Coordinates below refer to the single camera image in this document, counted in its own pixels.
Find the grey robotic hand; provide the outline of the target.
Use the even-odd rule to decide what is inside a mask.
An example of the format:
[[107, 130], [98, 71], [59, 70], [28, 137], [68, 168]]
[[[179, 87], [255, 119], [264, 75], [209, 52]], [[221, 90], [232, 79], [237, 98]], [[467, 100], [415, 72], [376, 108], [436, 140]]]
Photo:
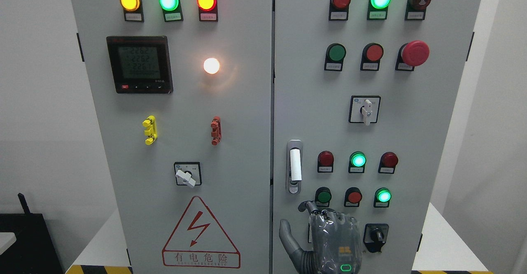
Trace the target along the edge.
[[309, 212], [314, 250], [305, 251], [282, 218], [279, 238], [300, 274], [357, 274], [361, 268], [361, 241], [357, 220], [333, 209], [319, 209], [314, 201], [302, 202], [298, 210]]

